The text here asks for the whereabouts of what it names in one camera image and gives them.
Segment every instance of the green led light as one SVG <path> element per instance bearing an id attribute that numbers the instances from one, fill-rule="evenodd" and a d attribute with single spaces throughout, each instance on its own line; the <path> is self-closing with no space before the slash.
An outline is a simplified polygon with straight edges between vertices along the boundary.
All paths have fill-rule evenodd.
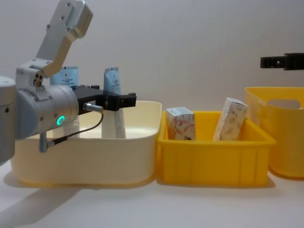
<path id="1" fill-rule="evenodd" d="M 57 120 L 57 125 L 63 124 L 63 122 L 65 121 L 65 119 L 66 118 L 63 115 L 61 117 L 59 117 L 58 120 Z"/>

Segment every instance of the cream plastic tub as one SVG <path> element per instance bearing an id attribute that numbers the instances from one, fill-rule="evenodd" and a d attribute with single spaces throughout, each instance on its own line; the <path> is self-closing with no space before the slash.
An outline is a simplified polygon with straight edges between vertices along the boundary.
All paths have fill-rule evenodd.
<path id="1" fill-rule="evenodd" d="M 124 108 L 126 139 L 101 139 L 102 125 L 48 149 L 38 151 L 38 136 L 16 141 L 11 159 L 15 177 L 27 184 L 132 186 L 154 178 L 156 139 L 162 106 L 137 101 Z M 80 116 L 80 129 L 94 126 L 100 114 Z"/>

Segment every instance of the white backdrop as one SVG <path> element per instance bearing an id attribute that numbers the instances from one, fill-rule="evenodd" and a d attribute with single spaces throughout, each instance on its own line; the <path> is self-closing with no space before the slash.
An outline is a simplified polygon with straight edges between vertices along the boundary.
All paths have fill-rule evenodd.
<path id="1" fill-rule="evenodd" d="M 32 59 L 57 0 L 0 0 L 0 75 Z M 221 109 L 246 86 L 304 86 L 304 71 L 259 68 L 260 57 L 304 52 L 303 0 L 87 0 L 94 16 L 66 66 L 102 84 L 120 67 L 123 92 L 164 108 Z"/>

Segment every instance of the yellow plastic crate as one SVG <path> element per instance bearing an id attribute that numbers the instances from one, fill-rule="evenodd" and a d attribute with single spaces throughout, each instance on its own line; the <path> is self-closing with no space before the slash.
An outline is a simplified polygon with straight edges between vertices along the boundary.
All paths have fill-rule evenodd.
<path id="1" fill-rule="evenodd" d="M 195 112 L 196 141 L 168 140 L 166 113 L 158 136 L 158 182 L 177 185 L 264 186 L 276 141 L 246 119 L 239 141 L 212 140 L 220 112 Z"/>
<path id="2" fill-rule="evenodd" d="M 248 117 L 277 140 L 270 168 L 283 176 L 304 178 L 304 109 L 274 107 L 271 99 L 296 99 L 304 107 L 304 87 L 246 88 Z"/>

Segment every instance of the white table surface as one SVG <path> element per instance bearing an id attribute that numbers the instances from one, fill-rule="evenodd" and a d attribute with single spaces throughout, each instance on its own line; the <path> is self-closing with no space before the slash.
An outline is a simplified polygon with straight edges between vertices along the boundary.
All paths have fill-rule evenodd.
<path id="1" fill-rule="evenodd" d="M 262 189 L 26 188 L 0 167 L 0 228 L 303 228 L 304 182 Z"/>

